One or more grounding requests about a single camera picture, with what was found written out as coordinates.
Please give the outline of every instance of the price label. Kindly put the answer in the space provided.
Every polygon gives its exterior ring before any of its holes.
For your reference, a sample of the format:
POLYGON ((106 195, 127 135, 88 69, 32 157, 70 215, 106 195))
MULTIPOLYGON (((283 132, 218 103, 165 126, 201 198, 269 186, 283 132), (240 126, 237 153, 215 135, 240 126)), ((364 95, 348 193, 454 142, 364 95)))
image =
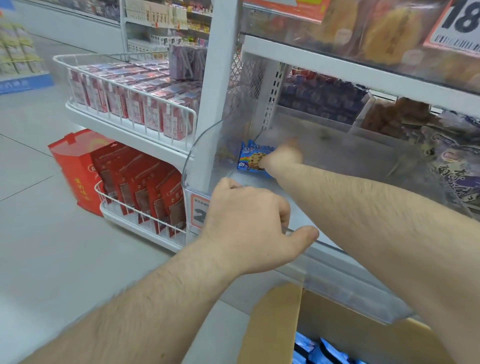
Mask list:
POLYGON ((196 194, 190 196, 190 223, 201 229, 205 224, 210 201, 196 194))
POLYGON ((450 0, 424 45, 480 57, 480 1, 450 0))

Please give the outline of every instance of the tiled floor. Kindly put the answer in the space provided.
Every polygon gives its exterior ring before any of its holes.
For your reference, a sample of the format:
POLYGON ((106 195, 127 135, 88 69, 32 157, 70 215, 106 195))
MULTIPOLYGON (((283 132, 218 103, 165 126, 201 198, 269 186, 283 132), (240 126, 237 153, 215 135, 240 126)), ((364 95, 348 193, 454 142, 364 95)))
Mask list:
MULTIPOLYGON (((50 60, 82 49, 35 37, 50 60)), ((16 363, 170 257, 79 208, 47 145, 81 127, 67 85, 0 96, 0 364, 16 363)), ((248 316, 218 302, 184 360, 235 363, 248 316)))

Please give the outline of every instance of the cardboard box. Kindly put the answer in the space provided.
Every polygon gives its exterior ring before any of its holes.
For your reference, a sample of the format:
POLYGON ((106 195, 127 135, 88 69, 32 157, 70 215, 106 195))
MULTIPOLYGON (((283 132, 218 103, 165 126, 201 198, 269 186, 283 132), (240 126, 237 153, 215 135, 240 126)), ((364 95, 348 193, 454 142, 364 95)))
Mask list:
POLYGON ((455 364, 416 320, 382 325, 292 283, 273 288, 253 308, 237 364, 291 364, 296 331, 368 364, 455 364))

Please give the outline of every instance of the wire basket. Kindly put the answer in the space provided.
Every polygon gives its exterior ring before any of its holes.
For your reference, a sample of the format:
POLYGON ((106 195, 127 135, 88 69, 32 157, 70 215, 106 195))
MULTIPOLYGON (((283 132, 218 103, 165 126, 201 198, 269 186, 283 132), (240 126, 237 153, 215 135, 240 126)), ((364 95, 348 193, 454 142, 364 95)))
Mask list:
POLYGON ((105 218, 172 251, 185 246, 186 232, 181 227, 172 226, 108 196, 103 192, 102 181, 95 185, 95 191, 101 200, 100 210, 105 218))
POLYGON ((59 55, 53 59, 65 67, 72 95, 68 105, 129 133, 187 154, 197 124, 198 105, 190 108, 123 85, 86 70, 87 65, 166 59, 167 52, 59 55), (134 113, 125 111, 129 102, 134 113))

